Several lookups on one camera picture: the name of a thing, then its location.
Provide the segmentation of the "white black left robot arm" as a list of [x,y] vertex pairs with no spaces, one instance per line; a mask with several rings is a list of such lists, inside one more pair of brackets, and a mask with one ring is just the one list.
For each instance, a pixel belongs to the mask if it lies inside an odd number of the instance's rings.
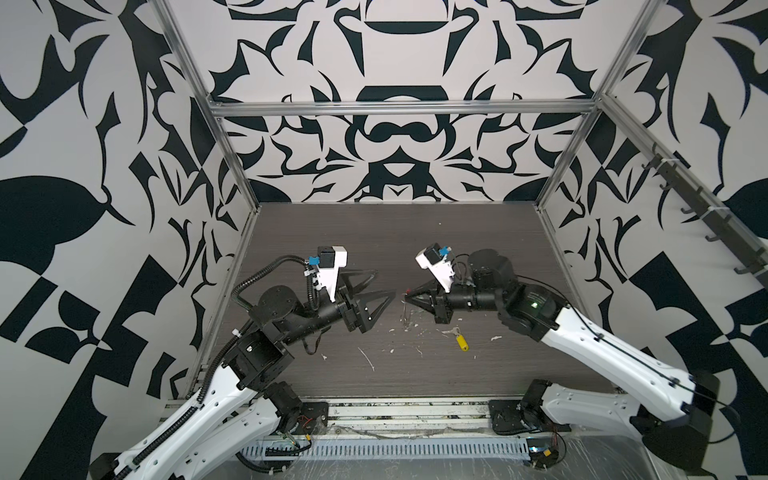
[[216,355],[199,390],[135,446],[105,453],[88,468],[91,479],[202,479],[250,443],[288,434],[303,403],[279,376],[294,357],[288,347],[328,331],[373,328],[395,300],[393,290],[369,290],[374,270],[343,270],[336,291],[315,305],[285,285],[267,289],[248,307],[248,322]]

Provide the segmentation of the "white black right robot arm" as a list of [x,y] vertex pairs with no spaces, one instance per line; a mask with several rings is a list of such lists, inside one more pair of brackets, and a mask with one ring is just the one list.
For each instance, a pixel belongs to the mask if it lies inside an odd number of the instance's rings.
[[493,312],[510,331],[570,356],[619,389],[599,393],[536,379],[514,406],[492,405],[497,434],[577,425],[637,440],[688,473],[702,467],[720,387],[714,375],[647,355],[588,319],[554,287],[516,274],[493,249],[469,254],[463,278],[447,247],[430,245],[415,260],[433,278],[409,290],[405,301],[436,323],[449,324],[458,311]]

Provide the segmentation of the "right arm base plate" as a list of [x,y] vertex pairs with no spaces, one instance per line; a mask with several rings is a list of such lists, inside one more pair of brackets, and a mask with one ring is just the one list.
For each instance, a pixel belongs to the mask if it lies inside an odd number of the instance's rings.
[[539,405],[525,400],[500,400],[488,402],[491,428],[497,435],[517,435],[550,431],[552,421]]

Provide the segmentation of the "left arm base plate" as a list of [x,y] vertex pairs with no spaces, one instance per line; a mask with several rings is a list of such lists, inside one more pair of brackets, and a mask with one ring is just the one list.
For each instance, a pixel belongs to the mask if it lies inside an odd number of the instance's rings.
[[327,427],[329,403],[326,401],[304,402],[290,430],[294,435],[313,435]]

